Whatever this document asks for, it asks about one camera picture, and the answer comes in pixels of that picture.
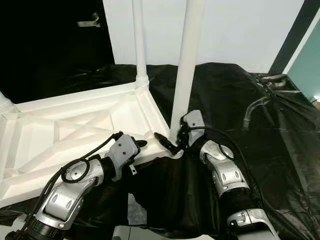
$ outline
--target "white cylindrical post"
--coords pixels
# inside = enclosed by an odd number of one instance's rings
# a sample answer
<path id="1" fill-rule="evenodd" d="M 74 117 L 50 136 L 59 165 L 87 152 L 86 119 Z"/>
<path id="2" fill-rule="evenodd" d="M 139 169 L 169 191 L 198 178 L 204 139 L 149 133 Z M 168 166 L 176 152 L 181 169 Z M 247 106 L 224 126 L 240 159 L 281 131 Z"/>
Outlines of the white cylindrical post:
<path id="1" fill-rule="evenodd" d="M 206 0 L 187 0 L 178 73 L 170 126 L 170 140 L 177 140 L 180 118 L 188 112 Z"/>
<path id="2" fill-rule="evenodd" d="M 145 60 L 145 42 L 144 42 L 144 21 L 142 11 L 142 0 L 132 0 L 134 42 L 136 56 L 136 84 L 138 86 L 147 86 L 149 78 Z"/>
<path id="3" fill-rule="evenodd" d="M 10 112 L 15 108 L 15 105 L 6 98 L 0 91 L 0 114 L 4 112 Z"/>

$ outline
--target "white wall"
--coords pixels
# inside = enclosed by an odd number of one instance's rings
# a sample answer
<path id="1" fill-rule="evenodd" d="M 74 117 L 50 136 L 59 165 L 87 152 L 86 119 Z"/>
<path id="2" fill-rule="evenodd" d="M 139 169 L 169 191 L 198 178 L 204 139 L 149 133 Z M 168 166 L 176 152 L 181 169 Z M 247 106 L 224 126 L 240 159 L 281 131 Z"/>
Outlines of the white wall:
<path id="1" fill-rule="evenodd" d="M 197 63 L 268 72 L 304 0 L 207 0 Z M 135 64 L 132 0 L 103 0 L 116 64 Z M 185 0 L 142 0 L 147 64 L 177 65 Z"/>

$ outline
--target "black cable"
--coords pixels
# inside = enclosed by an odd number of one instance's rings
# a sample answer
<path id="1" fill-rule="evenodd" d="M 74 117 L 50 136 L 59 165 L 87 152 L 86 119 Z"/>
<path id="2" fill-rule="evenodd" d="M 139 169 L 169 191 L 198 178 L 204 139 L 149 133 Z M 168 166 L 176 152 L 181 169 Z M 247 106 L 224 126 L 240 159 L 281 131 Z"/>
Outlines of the black cable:
<path id="1" fill-rule="evenodd" d="M 251 171 L 250 171 L 250 169 L 249 169 L 249 167 L 248 167 L 247 160 L 246 160 L 244 154 L 242 153 L 240 147 L 238 146 L 238 144 L 237 144 L 227 133 L 225 133 L 225 132 L 223 132 L 223 131 L 221 131 L 221 130 L 219 130 L 219 129 L 212 128 L 212 127 L 207 127 L 207 126 L 188 127 L 188 130 L 189 130 L 189 131 L 191 131 L 191 130 L 199 130 L 199 129 L 204 129 L 204 130 L 210 130 L 210 131 L 213 131 L 213 132 L 217 132 L 217 133 L 223 135 L 227 140 L 229 140 L 229 141 L 232 143 L 232 145 L 236 148 L 238 154 L 239 154 L 240 157 L 241 157 L 241 160 L 242 160 L 242 162 L 243 162 L 243 164 L 244 164 L 244 167 L 245 167 L 245 171 L 246 171 L 247 174 L 253 179 L 255 185 L 257 186 L 257 189 L 258 189 L 258 192 L 259 192 L 259 195 L 260 195 L 260 198 L 261 198 L 262 206 L 263 206 L 263 208 L 265 209 L 265 199 L 264 199 L 264 197 L 263 197 L 263 194 L 262 194 L 262 192 L 261 192 L 261 189 L 260 189 L 260 187 L 259 187 L 259 184 L 258 184 L 255 176 L 251 173 Z M 223 151 L 220 143 L 218 143 L 218 146 L 219 146 L 220 151 L 222 152 L 222 154 L 223 154 L 226 158 L 228 158 L 228 159 L 230 159 L 230 160 L 233 160 L 233 158 L 229 157 L 229 156 L 225 153 L 225 151 Z"/>
<path id="2" fill-rule="evenodd" d="M 82 157 L 75 159 L 69 163 L 67 163 L 65 166 L 63 166 L 62 168 L 60 168 L 51 178 L 50 180 L 46 183 L 46 185 L 44 186 L 44 188 L 42 189 L 39 198 L 36 201 L 36 204 L 34 205 L 31 213 L 28 215 L 28 217 L 25 220 L 25 223 L 23 225 L 23 227 L 20 230 L 20 234 L 21 235 L 17 235 L 15 240 L 18 240 L 25 232 L 28 224 L 30 223 L 31 218 L 33 217 L 33 215 L 36 213 L 36 211 L 39 209 L 40 204 L 42 204 L 43 200 L 49 195 L 49 193 L 51 192 L 51 190 L 53 189 L 56 181 L 58 180 L 58 178 L 61 176 L 62 180 L 64 180 L 64 182 L 66 183 L 76 183 L 79 182 L 80 180 L 82 180 L 88 173 L 89 169 L 90 169 L 90 163 L 89 160 L 87 160 L 86 158 L 89 157 L 90 155 L 94 154 L 96 151 L 98 151 L 99 149 L 101 149 L 102 147 L 104 147 L 106 144 L 108 144 L 112 139 L 118 139 L 120 136 L 122 136 L 123 133 L 120 131 L 118 133 L 114 133 L 112 134 L 107 140 L 105 140 L 103 143 L 101 143 L 99 146 L 97 146 L 95 149 L 91 150 L 90 152 L 88 152 L 87 154 L 83 155 Z M 85 162 L 86 163 L 86 169 L 84 171 L 84 173 L 77 178 L 76 180 L 67 180 L 66 179 L 66 171 L 69 167 L 71 167 L 72 165 L 78 163 L 78 162 Z"/>
<path id="3" fill-rule="evenodd" d="M 313 100 L 311 103 L 313 104 L 313 103 L 315 103 L 316 101 L 318 101 L 320 98 L 317 98 L 317 99 L 315 99 L 315 100 Z"/>

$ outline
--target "robotic arm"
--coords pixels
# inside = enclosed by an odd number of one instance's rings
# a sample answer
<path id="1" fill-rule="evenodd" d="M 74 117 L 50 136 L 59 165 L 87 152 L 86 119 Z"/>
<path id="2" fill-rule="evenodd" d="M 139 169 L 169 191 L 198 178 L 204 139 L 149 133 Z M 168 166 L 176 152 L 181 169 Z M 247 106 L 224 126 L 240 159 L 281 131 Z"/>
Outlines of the robotic arm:
<path id="1" fill-rule="evenodd" d="M 235 164 L 234 153 L 227 146 L 205 138 L 207 128 L 201 112 L 189 112 L 181 118 L 180 126 L 177 146 L 159 133 L 155 133 L 155 137 L 173 155 L 187 148 L 193 148 L 199 153 L 200 160 L 212 172 L 212 180 L 231 235 L 239 240 L 280 240 Z"/>
<path id="2" fill-rule="evenodd" d="M 62 240 L 78 215 L 84 196 L 93 187 L 120 180 L 126 165 L 133 175 L 136 174 L 132 165 L 134 157 L 147 142 L 136 141 L 122 132 L 114 134 L 113 138 L 116 141 L 103 158 L 97 154 L 88 160 L 68 163 L 61 173 L 63 182 L 51 190 L 34 218 L 26 221 L 26 230 L 11 232 L 5 240 Z"/>

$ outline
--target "black plastic sheet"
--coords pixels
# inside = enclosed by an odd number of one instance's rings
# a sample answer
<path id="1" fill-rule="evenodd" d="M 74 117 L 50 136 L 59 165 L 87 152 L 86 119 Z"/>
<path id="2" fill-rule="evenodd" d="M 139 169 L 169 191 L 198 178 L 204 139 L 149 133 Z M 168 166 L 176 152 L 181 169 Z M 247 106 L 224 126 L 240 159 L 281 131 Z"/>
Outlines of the black plastic sheet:
<path id="1" fill-rule="evenodd" d="M 177 67 L 148 66 L 147 71 L 150 92 L 169 124 Z M 57 88 L 55 94 L 132 82 L 135 74 L 132 65 L 106 66 L 73 76 L 71 85 L 70 77 L 61 79 L 57 86 L 63 88 Z M 263 77 L 235 64 L 198 65 L 189 110 L 200 109 L 207 126 L 225 131 L 239 144 L 257 182 L 251 187 L 257 196 L 260 189 L 265 210 L 280 238 L 319 240 L 320 112 L 287 76 L 281 77 L 280 84 Z M 252 110 L 245 130 L 248 106 L 262 97 L 269 99 L 268 103 Z M 219 138 L 207 134 L 213 140 Z M 241 161 L 237 164 L 244 170 Z M 198 156 L 188 151 L 180 159 L 158 158 L 137 170 L 139 174 L 130 179 L 95 187 L 85 197 L 76 224 L 97 231 L 128 224 L 127 199 L 131 192 L 147 210 L 147 225 L 141 227 L 169 238 L 209 234 L 225 239 L 211 173 Z M 0 209 L 1 224 L 10 224 L 17 214 L 28 213 L 32 201 Z"/>

